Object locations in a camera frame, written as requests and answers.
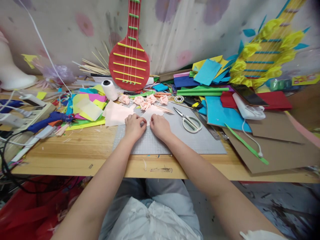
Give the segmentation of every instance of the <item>white mannequin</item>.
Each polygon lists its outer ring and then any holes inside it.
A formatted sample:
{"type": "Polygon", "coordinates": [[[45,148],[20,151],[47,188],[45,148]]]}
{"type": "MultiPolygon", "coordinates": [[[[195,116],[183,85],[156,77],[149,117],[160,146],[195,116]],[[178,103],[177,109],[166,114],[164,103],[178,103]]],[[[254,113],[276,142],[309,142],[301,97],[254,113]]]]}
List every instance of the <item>white mannequin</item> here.
{"type": "Polygon", "coordinates": [[[37,77],[27,75],[14,64],[8,44],[5,38],[0,37],[0,87],[4,90],[25,89],[37,82],[37,77]]]}

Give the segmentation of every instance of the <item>smartphone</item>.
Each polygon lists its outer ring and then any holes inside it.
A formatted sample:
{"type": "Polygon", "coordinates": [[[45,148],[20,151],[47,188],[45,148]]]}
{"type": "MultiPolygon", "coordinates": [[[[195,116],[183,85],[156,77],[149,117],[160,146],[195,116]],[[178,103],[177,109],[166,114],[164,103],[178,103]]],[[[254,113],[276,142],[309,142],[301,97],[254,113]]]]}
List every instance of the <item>smartphone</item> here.
{"type": "Polygon", "coordinates": [[[231,84],[234,91],[250,106],[265,106],[268,107],[264,100],[255,94],[250,88],[243,84],[231,84]]]}

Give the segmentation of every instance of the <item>gray cutting mat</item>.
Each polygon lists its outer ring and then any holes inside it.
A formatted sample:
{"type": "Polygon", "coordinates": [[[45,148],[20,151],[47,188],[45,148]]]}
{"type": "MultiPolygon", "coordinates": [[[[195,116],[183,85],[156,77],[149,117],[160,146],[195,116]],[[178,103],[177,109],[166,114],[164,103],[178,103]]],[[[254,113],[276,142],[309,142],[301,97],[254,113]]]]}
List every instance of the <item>gray cutting mat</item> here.
{"type": "MultiPolygon", "coordinates": [[[[163,116],[170,123],[171,131],[180,138],[190,148],[195,150],[199,154],[227,154],[220,140],[215,140],[205,126],[197,133],[189,133],[182,126],[182,118],[176,113],[173,107],[177,108],[183,114],[187,116],[193,116],[197,118],[191,109],[179,106],[177,104],[169,103],[167,108],[175,112],[175,114],[164,113],[163,116]]],[[[141,109],[134,110],[136,114],[141,116],[143,111],[141,109]]],[[[113,150],[119,144],[120,139],[125,134],[125,125],[118,126],[116,137],[113,143],[113,150]]],[[[171,154],[166,145],[160,141],[150,129],[144,132],[142,137],[134,145],[131,154],[171,154]]]]}

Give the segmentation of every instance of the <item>hand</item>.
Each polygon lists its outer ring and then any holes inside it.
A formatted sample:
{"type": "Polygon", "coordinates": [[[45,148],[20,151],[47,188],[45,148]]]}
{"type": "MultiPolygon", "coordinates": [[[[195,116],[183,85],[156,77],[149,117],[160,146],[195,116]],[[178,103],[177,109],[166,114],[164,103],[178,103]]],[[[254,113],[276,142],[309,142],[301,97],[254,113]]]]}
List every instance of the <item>hand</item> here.
{"type": "Polygon", "coordinates": [[[160,140],[164,140],[172,135],[170,124],[164,116],[153,114],[151,116],[150,128],[160,140]]]}
{"type": "Polygon", "coordinates": [[[144,133],[147,128],[147,120],[145,118],[139,117],[137,114],[129,115],[125,119],[126,123],[126,133],[125,137],[136,142],[144,133]]]}

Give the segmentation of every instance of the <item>thread spool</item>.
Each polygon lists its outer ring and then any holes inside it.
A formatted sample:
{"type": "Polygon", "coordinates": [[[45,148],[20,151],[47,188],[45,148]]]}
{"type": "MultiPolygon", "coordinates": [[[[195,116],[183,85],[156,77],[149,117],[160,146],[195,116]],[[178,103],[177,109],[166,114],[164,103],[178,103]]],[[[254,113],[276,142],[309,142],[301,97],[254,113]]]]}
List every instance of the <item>thread spool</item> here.
{"type": "Polygon", "coordinates": [[[182,103],[184,101],[184,97],[181,95],[175,96],[174,101],[177,103],[182,103]]]}
{"type": "Polygon", "coordinates": [[[107,99],[110,101],[115,101],[118,99],[118,93],[116,91],[116,88],[113,85],[113,82],[109,80],[104,80],[101,83],[102,89],[104,91],[104,94],[106,95],[107,99]]]}

